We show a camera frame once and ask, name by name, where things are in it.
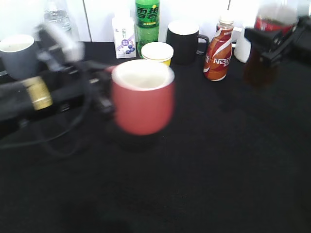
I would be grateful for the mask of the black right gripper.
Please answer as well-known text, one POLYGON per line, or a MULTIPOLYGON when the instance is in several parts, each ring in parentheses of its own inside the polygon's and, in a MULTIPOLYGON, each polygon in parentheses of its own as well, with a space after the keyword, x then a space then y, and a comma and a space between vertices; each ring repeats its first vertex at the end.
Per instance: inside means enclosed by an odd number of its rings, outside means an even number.
POLYGON ((244 37, 259 53, 259 61, 267 67, 278 65, 281 61, 295 60, 311 62, 311 17, 300 17, 296 27, 287 33, 282 30, 261 31, 246 28, 244 37))

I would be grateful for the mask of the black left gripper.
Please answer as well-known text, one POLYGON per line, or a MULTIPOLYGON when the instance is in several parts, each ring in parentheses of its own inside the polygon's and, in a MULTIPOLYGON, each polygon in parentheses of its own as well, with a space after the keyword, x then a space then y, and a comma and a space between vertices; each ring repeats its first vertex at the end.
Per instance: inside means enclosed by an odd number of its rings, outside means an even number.
POLYGON ((111 119, 115 108, 109 66, 85 60, 84 43, 55 24, 38 25, 36 34, 40 39, 37 57, 48 68, 54 103, 91 106, 104 119, 111 119))

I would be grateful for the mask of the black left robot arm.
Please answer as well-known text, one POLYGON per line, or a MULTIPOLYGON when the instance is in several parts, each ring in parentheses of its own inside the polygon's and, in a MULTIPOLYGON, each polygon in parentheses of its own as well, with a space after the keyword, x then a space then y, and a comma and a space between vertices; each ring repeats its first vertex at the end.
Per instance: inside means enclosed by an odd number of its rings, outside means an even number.
POLYGON ((81 111, 69 129, 80 123, 91 105, 104 115, 112 114, 110 66, 85 60, 85 45, 52 23, 38 25, 36 35, 39 42, 15 35, 0 43, 8 75, 0 84, 1 136, 74 108, 81 111))

